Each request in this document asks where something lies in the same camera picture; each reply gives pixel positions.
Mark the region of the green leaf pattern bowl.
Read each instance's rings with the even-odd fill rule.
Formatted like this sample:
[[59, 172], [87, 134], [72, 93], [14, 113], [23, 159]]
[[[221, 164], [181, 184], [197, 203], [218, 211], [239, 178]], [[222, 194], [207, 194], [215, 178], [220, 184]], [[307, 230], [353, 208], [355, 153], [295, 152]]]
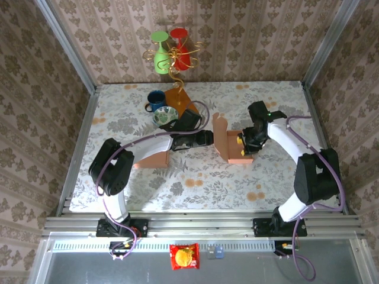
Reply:
[[162, 106], [153, 113], [153, 122], [159, 127], [175, 121], [178, 118], [178, 111], [171, 106]]

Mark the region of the dark blue mug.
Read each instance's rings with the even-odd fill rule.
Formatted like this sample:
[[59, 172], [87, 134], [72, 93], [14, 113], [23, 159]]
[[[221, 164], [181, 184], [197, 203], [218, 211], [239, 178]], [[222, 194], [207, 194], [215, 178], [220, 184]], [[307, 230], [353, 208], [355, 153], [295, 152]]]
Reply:
[[147, 101], [148, 103], [144, 108], [149, 113], [155, 112], [160, 107], [167, 106], [165, 93], [160, 90], [151, 91], [147, 96]]

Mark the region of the red wine glass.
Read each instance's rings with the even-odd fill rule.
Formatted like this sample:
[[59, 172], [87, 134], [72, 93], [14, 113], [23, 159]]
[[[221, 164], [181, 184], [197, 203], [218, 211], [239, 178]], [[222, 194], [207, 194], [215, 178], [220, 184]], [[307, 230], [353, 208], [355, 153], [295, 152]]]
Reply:
[[188, 31], [184, 28], [174, 28], [170, 35], [172, 38], [178, 40], [178, 44], [176, 45], [176, 49], [179, 53], [175, 60], [175, 67], [177, 70], [185, 71], [189, 69], [190, 66], [190, 56], [188, 54], [188, 49], [185, 46], [185, 42], [188, 37]]

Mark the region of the green wine glass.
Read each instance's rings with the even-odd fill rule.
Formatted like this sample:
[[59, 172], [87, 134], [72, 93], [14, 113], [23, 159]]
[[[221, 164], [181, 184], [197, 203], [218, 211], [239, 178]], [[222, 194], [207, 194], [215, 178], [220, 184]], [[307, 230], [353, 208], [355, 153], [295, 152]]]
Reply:
[[171, 56], [163, 47], [163, 43], [169, 38], [166, 31], [155, 31], [152, 33], [152, 41], [158, 44], [158, 49], [154, 55], [155, 72], [160, 75], [167, 75], [171, 67]]

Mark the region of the black connector block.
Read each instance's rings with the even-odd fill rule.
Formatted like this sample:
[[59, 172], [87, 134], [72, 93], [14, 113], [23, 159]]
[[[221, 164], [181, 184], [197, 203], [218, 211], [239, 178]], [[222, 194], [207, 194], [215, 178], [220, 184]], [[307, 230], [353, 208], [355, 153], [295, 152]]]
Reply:
[[134, 248], [134, 241], [111, 241], [109, 245], [109, 254], [113, 260], [124, 260]]
[[289, 258], [293, 254], [293, 244], [289, 241], [274, 241], [274, 253], [279, 257]]

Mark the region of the red snack packet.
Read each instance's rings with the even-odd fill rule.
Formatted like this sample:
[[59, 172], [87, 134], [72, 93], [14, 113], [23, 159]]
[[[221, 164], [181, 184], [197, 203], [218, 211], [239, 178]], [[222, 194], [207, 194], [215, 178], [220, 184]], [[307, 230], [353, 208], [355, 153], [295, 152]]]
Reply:
[[198, 243], [189, 245], [171, 244], [169, 254], [172, 270], [200, 268], [200, 247]]

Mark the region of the aluminium table side rail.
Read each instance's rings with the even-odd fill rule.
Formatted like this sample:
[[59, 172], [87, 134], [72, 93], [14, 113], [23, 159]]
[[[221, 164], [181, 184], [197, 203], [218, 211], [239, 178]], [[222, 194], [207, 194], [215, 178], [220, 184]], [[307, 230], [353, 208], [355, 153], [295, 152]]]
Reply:
[[95, 110], [97, 108], [98, 98], [102, 89], [102, 85], [96, 87], [94, 93], [89, 97], [88, 105], [83, 117], [81, 129], [78, 135], [76, 146], [73, 152], [73, 157], [70, 162], [69, 170], [63, 185], [62, 193], [56, 210], [56, 217], [61, 217], [65, 208], [66, 201], [70, 201], [73, 191], [75, 189], [76, 180], [78, 178], [79, 170], [83, 154], [86, 147], [89, 131], [91, 129], [92, 120], [94, 118]]
[[[313, 100], [312, 100], [312, 97], [311, 97], [311, 94], [309, 91], [309, 87], [304, 82], [301, 82], [301, 85], [303, 88], [305, 99], [307, 101], [309, 113], [311, 115], [311, 118], [312, 118], [312, 121], [314, 124], [314, 128], [316, 130], [317, 138], [319, 139], [319, 144], [321, 145], [321, 147], [323, 149], [327, 149], [327, 148], [329, 148], [329, 145], [326, 141], [326, 136], [324, 134], [322, 124], [319, 120], [319, 111], [316, 109], [316, 107], [313, 103]], [[339, 190], [339, 193], [337, 194], [337, 199], [339, 201], [339, 207], [338, 208], [331, 208], [329, 210], [330, 211], [336, 211], [336, 212], [340, 211], [344, 215], [348, 215], [349, 212], [348, 212], [348, 207], [346, 206], [345, 191], [344, 191], [343, 186], [342, 186], [341, 177], [339, 176], [337, 170], [335, 170], [335, 172], [336, 172], [335, 176], [338, 177], [337, 180], [335, 180], [334, 176], [332, 176], [332, 177], [333, 177], [333, 180], [337, 183], [338, 190]]]

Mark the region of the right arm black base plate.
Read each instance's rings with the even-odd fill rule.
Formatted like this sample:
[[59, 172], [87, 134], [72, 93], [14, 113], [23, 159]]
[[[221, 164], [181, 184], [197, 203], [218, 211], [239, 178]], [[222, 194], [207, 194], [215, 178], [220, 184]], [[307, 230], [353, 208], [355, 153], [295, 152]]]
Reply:
[[291, 237], [295, 224], [296, 221], [284, 222], [278, 227], [270, 218], [254, 218], [252, 228], [255, 237]]

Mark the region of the aluminium front rail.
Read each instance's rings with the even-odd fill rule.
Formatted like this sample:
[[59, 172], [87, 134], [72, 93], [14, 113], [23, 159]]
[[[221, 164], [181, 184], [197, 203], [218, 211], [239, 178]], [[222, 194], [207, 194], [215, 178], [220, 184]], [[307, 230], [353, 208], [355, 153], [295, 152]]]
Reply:
[[[270, 220], [270, 211], [251, 210], [169, 210], [163, 212], [132, 211], [132, 218], [149, 221], [148, 237], [175, 240], [251, 240], [255, 237], [253, 221]], [[102, 214], [72, 213], [49, 217], [43, 237], [56, 234], [69, 237], [94, 237]], [[365, 229], [355, 215], [314, 211], [304, 217], [309, 239], [339, 240], [364, 238]]]

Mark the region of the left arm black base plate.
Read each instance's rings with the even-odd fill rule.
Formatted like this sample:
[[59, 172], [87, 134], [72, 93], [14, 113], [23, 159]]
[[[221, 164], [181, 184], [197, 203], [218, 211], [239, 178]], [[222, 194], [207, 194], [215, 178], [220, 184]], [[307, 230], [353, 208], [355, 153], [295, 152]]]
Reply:
[[[141, 218], [131, 218], [121, 223], [125, 227], [132, 229], [137, 236], [147, 237], [149, 220]], [[97, 237], [130, 237], [133, 238], [133, 234], [130, 230], [113, 223], [108, 218], [103, 218], [98, 221]]]

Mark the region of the aluminium frame post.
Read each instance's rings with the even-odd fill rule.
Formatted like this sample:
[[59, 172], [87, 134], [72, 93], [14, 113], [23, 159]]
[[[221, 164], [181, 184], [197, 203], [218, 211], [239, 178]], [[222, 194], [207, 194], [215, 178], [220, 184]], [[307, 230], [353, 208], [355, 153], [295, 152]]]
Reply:
[[331, 25], [320, 44], [305, 76], [303, 79], [304, 87], [311, 87], [325, 65], [327, 58], [331, 54], [334, 46], [342, 35], [342, 32], [348, 25], [348, 21], [356, 10], [359, 0], [343, 0], [338, 12], [336, 13]]
[[84, 62], [75, 48], [73, 41], [70, 39], [62, 21], [59, 19], [58, 13], [54, 9], [52, 1], [35, 0], [35, 2], [78, 73], [82, 83], [85, 85], [89, 94], [93, 95], [97, 89], [97, 84], [92, 80], [91, 75], [89, 74]]

